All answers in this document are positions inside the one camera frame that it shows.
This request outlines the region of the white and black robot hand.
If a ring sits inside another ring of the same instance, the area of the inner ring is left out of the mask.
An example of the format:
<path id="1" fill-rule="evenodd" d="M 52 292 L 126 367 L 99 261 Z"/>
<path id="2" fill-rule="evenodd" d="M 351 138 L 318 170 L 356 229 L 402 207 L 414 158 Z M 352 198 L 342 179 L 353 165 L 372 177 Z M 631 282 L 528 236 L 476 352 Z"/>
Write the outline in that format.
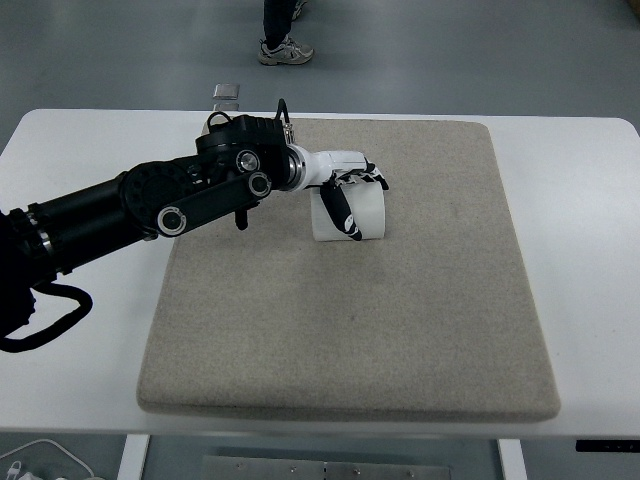
<path id="1" fill-rule="evenodd" d="M 293 189 L 310 192 L 312 188 L 318 188 L 335 227 L 351 240 L 363 240 L 342 186 L 378 182 L 384 194 L 389 186 L 378 167 L 358 151 L 311 153 L 298 146 L 291 148 L 291 160 L 298 168 L 296 179 L 292 181 Z"/>

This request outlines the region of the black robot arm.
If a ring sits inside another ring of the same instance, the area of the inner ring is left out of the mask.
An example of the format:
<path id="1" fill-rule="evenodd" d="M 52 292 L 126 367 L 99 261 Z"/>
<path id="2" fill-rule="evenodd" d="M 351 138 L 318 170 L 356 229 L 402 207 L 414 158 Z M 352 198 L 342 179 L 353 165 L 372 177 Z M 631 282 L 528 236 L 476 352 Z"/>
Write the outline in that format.
<path id="1" fill-rule="evenodd" d="M 36 287 L 133 243 L 179 236 L 228 214 L 246 229 L 248 210 L 295 177 L 286 151 L 288 119 L 285 101 L 274 117 L 214 112 L 191 156 L 145 162 L 2 215 L 2 320 L 26 324 Z"/>

